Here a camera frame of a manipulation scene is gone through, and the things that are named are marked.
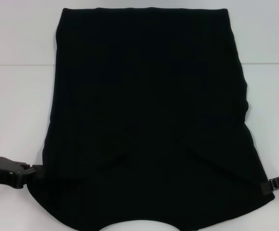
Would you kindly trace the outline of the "black shirt with FREE print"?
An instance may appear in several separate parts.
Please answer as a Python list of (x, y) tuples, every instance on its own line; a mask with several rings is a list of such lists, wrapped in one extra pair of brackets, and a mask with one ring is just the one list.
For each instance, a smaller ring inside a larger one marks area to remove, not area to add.
[(227, 9), (63, 9), (44, 176), (27, 187), (78, 231), (195, 231), (271, 202), (245, 124)]

